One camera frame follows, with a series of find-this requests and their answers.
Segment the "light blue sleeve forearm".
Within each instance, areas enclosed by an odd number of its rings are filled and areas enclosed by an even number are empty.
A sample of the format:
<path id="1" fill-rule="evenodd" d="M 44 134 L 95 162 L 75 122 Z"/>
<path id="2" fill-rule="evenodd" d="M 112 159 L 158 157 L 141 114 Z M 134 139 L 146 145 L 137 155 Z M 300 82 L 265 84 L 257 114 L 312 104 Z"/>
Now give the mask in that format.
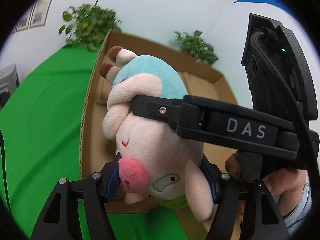
<path id="1" fill-rule="evenodd" d="M 308 216 L 312 205 L 311 189 L 309 176 L 306 177 L 306 182 L 303 187 L 302 197 L 298 205 L 284 217 L 287 230 L 290 236 L 293 236 L 299 227 L 303 224 Z"/>

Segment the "person's right hand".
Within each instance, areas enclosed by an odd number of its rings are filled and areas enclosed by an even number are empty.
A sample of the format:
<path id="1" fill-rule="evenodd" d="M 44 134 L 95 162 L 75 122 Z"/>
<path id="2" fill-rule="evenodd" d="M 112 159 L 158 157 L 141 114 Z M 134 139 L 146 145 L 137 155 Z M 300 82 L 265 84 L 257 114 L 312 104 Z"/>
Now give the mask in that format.
<path id="1" fill-rule="evenodd" d="M 241 180 L 241 166 L 237 161 L 235 154 L 232 154 L 225 162 L 226 171 L 235 179 Z M 299 204 L 304 190 L 304 185 L 307 179 L 305 170 L 283 168 L 272 172 L 263 179 L 270 194 L 280 196 L 278 209 L 282 217 L 286 217 Z M 242 222 L 244 217 L 243 201 L 238 204 L 236 220 Z"/>

